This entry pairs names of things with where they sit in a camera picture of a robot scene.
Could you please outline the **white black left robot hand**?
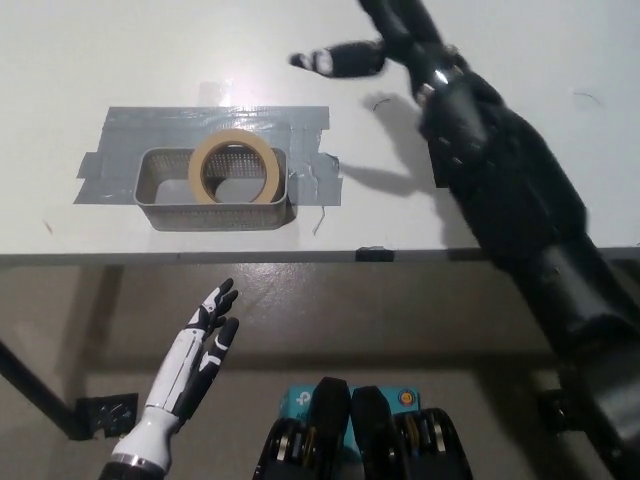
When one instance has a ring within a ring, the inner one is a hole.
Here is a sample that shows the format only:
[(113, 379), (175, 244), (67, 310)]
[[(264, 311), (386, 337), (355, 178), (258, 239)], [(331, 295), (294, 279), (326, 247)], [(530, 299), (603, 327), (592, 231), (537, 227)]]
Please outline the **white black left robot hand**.
[(168, 350), (145, 401), (180, 425), (190, 420), (213, 384), (239, 328), (227, 318), (238, 291), (229, 278), (198, 306)]

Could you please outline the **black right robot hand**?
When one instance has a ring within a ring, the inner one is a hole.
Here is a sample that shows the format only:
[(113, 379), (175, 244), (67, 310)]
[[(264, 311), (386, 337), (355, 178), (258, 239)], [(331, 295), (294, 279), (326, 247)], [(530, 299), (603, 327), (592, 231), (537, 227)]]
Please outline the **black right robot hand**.
[(474, 94), (474, 74), (457, 47), (443, 41), (421, 1), (362, 1), (361, 8), (380, 34), (293, 53), (288, 62), (330, 79), (368, 78), (386, 63), (403, 66), (410, 93), (422, 109), (425, 137), (443, 140), (460, 160), (478, 157), (490, 139), (489, 120)]

